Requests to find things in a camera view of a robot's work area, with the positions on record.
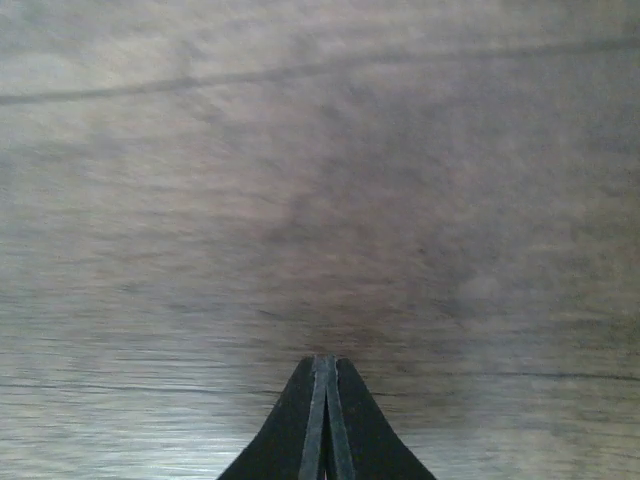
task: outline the gray wood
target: gray wood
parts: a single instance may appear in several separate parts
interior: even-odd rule
[[[0,477],[215,477],[334,352],[439,478],[638,478],[639,25],[2,2]]]

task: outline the wood grain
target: wood grain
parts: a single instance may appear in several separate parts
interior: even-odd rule
[[[640,4],[3,2],[0,477],[213,478],[349,356],[438,478],[640,476]]]

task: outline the wooden surface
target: wooden surface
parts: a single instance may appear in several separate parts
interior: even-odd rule
[[[640,478],[640,2],[0,4],[0,478],[215,478],[349,356],[440,479]]]

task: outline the dark pointed object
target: dark pointed object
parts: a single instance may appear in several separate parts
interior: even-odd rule
[[[303,358],[264,425],[219,480],[435,480],[347,359]]]

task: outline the brown wood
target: brown wood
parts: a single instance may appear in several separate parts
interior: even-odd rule
[[[2,2],[0,477],[215,477],[334,352],[438,478],[639,478],[639,25]]]

